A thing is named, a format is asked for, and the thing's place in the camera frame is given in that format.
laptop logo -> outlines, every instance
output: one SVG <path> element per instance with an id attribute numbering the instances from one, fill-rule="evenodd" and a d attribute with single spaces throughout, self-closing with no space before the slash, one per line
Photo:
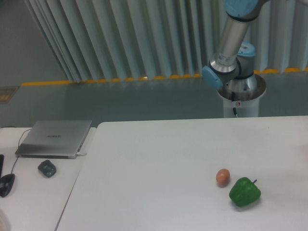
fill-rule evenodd
<path id="1" fill-rule="evenodd" d="M 48 135 L 48 138 L 61 138 L 61 135 Z"/>

cable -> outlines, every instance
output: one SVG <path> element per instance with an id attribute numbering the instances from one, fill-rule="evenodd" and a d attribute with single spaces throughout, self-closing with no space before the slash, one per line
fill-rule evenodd
<path id="1" fill-rule="evenodd" d="M 231 102 L 234 102 L 234 101 L 235 101 L 234 98 L 235 98 L 235 92 L 232 92 L 232 93 L 231 93 Z M 235 117 L 238 118 L 238 115 L 237 115 L 237 112 L 236 112 L 236 108 L 235 108 L 235 107 L 233 108 L 233 113 L 234 113 Z"/>
<path id="2" fill-rule="evenodd" d="M 15 160 L 15 162 L 14 162 L 14 164 L 13 164 L 13 167 L 12 167 L 12 170 L 11 170 L 11 174 L 13 173 L 13 169 L 14 169 L 14 166 L 15 166 L 15 164 L 16 164 L 18 158 L 19 158 L 19 156 L 16 158 L 16 160 Z"/>
<path id="3" fill-rule="evenodd" d="M 76 156 L 83 156 L 83 155 L 86 155 L 87 153 L 80 153 L 80 152 L 78 152 L 78 153 L 76 153 Z"/>
<path id="4" fill-rule="evenodd" d="M 31 128 L 23 132 L 23 134 L 22 134 L 21 137 L 19 138 L 18 147 L 20 146 L 19 143 L 20 143 L 21 138 L 24 136 L 24 134 L 25 134 L 27 131 L 30 131 L 30 130 L 31 130 Z M 14 164 L 13 164 L 13 167 L 12 167 L 12 170 L 11 170 L 11 174 L 13 173 L 13 169 L 14 169 L 14 167 L 15 167 L 15 164 L 16 164 L 18 158 L 19 158 L 19 156 L 16 158 L 16 160 L 15 160 L 15 162 L 14 162 Z"/>
<path id="5" fill-rule="evenodd" d="M 1 128 L 15 128 L 15 126 L 5 126 L 5 127 L 1 127 Z"/>

blue joint cap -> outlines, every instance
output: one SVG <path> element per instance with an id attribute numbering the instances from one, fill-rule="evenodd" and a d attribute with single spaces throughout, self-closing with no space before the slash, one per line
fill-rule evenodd
<path id="1" fill-rule="evenodd" d="M 220 78 L 208 66 L 202 68 L 202 77 L 213 89 L 219 89 L 223 86 Z"/>
<path id="2" fill-rule="evenodd" d="M 224 0 L 226 12 L 233 17 L 245 17 L 256 7 L 258 0 Z"/>
<path id="3" fill-rule="evenodd" d="M 254 45 L 249 42 L 242 42 L 237 55 L 241 57 L 254 57 L 256 55 Z"/>

white pleated curtain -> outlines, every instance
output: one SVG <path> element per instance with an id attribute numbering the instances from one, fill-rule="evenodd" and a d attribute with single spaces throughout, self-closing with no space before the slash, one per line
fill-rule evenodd
<path id="1" fill-rule="evenodd" d="M 68 80 L 200 74 L 218 46 L 222 0 L 26 0 Z M 308 7 L 271 0 L 245 41 L 255 70 L 304 70 Z"/>

silver laptop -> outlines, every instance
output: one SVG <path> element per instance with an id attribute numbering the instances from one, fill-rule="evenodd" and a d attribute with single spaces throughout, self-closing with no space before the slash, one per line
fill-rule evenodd
<path id="1" fill-rule="evenodd" d="M 15 154 L 22 157 L 75 159 L 91 125 L 90 120 L 38 121 Z"/>

